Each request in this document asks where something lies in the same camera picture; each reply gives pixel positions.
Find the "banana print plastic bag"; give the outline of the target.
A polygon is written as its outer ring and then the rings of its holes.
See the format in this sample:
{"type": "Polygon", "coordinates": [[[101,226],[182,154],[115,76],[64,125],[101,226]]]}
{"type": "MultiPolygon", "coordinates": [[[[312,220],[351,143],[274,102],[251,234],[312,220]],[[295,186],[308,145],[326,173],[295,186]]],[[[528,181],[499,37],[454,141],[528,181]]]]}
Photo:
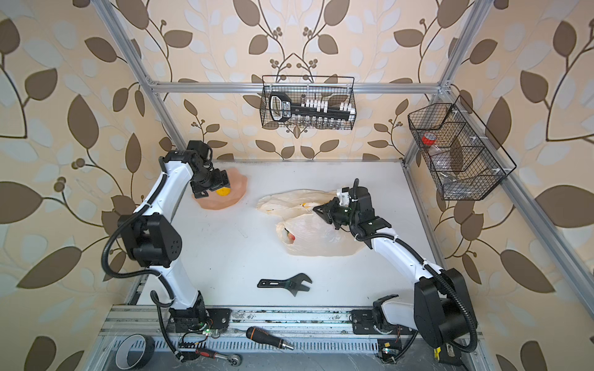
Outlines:
{"type": "Polygon", "coordinates": [[[265,196],[258,201],[257,209],[268,215],[278,216],[276,234],[287,253],[304,257],[346,257],[365,248],[346,231],[336,230],[315,214],[312,209],[331,201],[334,192],[320,190],[294,190],[265,196]],[[287,233],[295,236],[290,244],[287,233]]]}

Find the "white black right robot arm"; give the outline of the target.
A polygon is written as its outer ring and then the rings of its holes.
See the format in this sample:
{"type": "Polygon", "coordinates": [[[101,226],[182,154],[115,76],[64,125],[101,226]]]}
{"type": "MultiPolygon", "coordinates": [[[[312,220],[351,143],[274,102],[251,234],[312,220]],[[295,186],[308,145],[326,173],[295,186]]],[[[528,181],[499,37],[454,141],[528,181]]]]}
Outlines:
{"type": "Polygon", "coordinates": [[[392,296],[379,304],[380,320],[414,329],[431,347],[449,344],[471,353],[478,346],[478,321],[464,277],[424,258],[375,214],[371,194],[355,179],[329,202],[313,208],[325,223],[348,227],[355,241],[391,263],[413,286],[411,303],[392,296]]]}

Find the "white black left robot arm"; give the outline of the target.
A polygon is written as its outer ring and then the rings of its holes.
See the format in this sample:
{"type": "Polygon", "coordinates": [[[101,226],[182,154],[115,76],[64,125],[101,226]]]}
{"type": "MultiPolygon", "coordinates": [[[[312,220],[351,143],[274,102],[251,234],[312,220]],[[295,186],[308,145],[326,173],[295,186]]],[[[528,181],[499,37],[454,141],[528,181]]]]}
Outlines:
{"type": "Polygon", "coordinates": [[[108,277],[156,277],[166,291],[160,298],[156,291],[151,300],[159,312],[167,311],[177,332],[198,332],[204,329],[223,331],[229,326],[230,309],[207,309],[204,297],[191,283],[179,256],[183,239],[172,219],[187,188],[196,199],[210,191],[228,187],[226,171],[213,166],[213,150],[205,142],[191,141],[184,150],[172,150],[159,158],[161,174],[148,198],[130,215],[121,216],[115,232],[101,256],[101,266],[108,277]],[[136,261],[140,270],[120,273],[111,267],[108,255],[117,239],[125,246],[125,254],[136,261]]]}

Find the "pink fruit plate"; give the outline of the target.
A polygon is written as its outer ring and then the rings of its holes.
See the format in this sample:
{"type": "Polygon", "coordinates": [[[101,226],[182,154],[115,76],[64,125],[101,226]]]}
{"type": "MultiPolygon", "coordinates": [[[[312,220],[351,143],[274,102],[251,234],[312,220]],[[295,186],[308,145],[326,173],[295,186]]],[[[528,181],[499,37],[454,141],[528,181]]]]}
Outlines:
{"type": "Polygon", "coordinates": [[[195,199],[204,210],[223,210],[239,203],[247,192],[248,178],[237,168],[229,168],[230,185],[217,191],[208,191],[208,197],[195,199]]]}

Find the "black adjustable wrench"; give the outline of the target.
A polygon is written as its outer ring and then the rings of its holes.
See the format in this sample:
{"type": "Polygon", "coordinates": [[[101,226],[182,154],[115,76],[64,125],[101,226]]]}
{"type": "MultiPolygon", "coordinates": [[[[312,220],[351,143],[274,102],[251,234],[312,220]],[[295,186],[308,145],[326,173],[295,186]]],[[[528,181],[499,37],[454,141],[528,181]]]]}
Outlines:
{"type": "Polygon", "coordinates": [[[257,288],[282,288],[295,297],[299,292],[308,292],[310,290],[306,283],[312,284],[312,279],[304,273],[299,273],[285,280],[263,278],[258,282],[257,288]]]}

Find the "socket set holder black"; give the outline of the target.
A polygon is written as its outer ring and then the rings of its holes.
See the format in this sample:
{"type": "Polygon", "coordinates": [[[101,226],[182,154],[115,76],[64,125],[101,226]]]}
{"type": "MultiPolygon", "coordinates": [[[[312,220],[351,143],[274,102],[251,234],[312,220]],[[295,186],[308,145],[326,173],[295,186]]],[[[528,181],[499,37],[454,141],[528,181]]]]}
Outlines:
{"type": "Polygon", "coordinates": [[[329,104],[328,100],[306,99],[304,103],[293,103],[285,93],[272,93],[268,100],[269,113],[275,122],[354,122],[356,109],[343,102],[339,107],[329,104]]]}

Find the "clear bottle red cap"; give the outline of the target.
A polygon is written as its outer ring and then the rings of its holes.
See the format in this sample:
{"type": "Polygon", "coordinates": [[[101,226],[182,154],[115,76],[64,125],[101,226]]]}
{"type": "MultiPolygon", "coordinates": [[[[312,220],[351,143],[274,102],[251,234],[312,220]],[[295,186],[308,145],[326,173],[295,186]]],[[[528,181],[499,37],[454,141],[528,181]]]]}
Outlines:
{"type": "Polygon", "coordinates": [[[425,132],[422,135],[422,148],[428,159],[428,169],[439,184],[450,185],[459,182],[458,172],[454,169],[454,158],[450,148],[439,146],[437,135],[425,132]]]}

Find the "black orange screwdriver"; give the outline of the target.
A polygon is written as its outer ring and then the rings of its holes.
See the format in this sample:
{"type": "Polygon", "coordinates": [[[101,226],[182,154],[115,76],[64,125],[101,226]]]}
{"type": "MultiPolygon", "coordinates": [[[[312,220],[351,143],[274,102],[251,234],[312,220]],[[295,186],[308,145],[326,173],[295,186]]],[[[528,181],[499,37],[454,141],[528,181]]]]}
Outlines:
{"type": "Polygon", "coordinates": [[[286,340],[279,338],[275,335],[271,335],[266,330],[252,326],[249,327],[245,332],[246,338],[263,345],[275,347],[277,349],[294,350],[294,346],[286,342],[286,340]]]}

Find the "yellow black tape measure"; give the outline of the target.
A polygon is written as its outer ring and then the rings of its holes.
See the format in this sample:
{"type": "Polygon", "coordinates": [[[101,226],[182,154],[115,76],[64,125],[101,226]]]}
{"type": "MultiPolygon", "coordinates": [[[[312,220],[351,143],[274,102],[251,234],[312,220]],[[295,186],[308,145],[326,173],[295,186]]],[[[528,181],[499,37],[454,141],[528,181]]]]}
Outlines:
{"type": "Polygon", "coordinates": [[[447,364],[451,366],[462,366],[462,353],[456,347],[450,344],[442,345],[434,349],[434,358],[438,363],[447,364]]]}

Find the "black tape roll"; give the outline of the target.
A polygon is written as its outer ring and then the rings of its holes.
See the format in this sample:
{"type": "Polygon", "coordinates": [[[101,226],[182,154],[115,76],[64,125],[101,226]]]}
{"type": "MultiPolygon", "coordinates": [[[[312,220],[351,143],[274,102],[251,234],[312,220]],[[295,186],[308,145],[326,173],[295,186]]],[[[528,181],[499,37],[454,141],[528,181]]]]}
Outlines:
{"type": "Polygon", "coordinates": [[[153,337],[134,334],[127,337],[118,347],[114,363],[120,370],[139,370],[153,358],[156,343],[153,337]]]}

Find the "red handled ratchet wrench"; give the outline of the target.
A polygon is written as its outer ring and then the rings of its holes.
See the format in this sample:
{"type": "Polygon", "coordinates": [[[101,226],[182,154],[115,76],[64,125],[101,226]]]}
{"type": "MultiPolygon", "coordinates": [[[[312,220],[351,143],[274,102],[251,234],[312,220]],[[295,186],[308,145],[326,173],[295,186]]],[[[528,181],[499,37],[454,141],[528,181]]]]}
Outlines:
{"type": "Polygon", "coordinates": [[[219,352],[215,352],[211,349],[197,349],[196,355],[211,358],[214,360],[224,360],[227,361],[231,366],[240,366],[242,363],[242,358],[239,355],[226,355],[219,352]]]}

